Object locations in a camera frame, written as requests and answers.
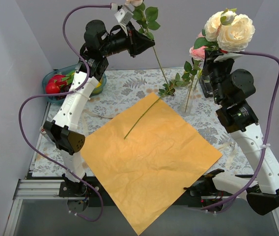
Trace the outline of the white rose stem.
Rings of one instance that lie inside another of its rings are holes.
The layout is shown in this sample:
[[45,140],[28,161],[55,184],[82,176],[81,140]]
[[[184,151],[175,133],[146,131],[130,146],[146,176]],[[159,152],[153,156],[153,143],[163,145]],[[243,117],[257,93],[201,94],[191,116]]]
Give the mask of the white rose stem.
[[213,14],[194,42],[195,49],[240,52],[247,48],[255,33],[252,19],[246,14],[237,14],[236,9],[226,9]]

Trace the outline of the cream printed ribbon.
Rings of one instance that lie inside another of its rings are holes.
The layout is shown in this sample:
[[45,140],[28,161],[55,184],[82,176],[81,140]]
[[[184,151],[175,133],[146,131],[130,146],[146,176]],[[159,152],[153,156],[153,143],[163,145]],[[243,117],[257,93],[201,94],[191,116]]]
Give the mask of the cream printed ribbon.
[[83,127],[83,134],[85,136],[90,135],[108,121],[112,120],[115,117],[115,114],[109,115],[98,115],[91,112],[89,109],[84,109],[81,114],[81,123]]

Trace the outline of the orange wrapping paper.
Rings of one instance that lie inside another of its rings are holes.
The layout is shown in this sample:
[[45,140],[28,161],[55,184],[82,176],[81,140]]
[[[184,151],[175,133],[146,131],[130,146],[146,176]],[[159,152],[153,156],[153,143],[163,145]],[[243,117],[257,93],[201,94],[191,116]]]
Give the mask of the orange wrapping paper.
[[[189,187],[221,157],[154,93],[87,136],[81,155],[108,193],[158,181]],[[149,202],[117,207],[141,234],[170,206]]]

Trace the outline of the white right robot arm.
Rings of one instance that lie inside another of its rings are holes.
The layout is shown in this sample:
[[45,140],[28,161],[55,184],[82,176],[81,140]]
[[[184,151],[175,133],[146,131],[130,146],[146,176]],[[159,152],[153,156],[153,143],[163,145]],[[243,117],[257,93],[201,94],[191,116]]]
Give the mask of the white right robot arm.
[[211,84],[214,102],[220,106],[217,116],[226,132],[240,147],[254,173],[244,179],[216,169],[203,182],[189,187],[192,194],[229,193],[224,200],[205,204],[203,211],[221,213],[236,198],[242,198],[259,215],[279,207],[279,162],[268,144],[269,131],[262,131],[247,98],[256,91],[253,75],[245,69],[233,70],[240,53],[206,51],[202,74]]

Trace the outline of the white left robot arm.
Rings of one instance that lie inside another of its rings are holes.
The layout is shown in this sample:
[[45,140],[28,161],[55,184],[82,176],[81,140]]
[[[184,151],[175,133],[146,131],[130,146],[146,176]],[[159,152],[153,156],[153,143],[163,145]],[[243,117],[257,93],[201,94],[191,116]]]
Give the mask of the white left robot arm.
[[107,31],[100,20],[86,25],[84,40],[80,50],[82,60],[76,67],[71,85],[71,89],[78,91],[67,95],[53,120],[43,125],[68,169],[62,175],[65,186],[77,197],[87,192],[86,183],[81,181],[86,173],[80,154],[85,136],[77,132],[78,124],[88,99],[109,65],[107,58],[123,51],[128,51],[134,58],[155,45],[152,37],[137,31],[132,23],[127,23],[125,28],[116,25]]

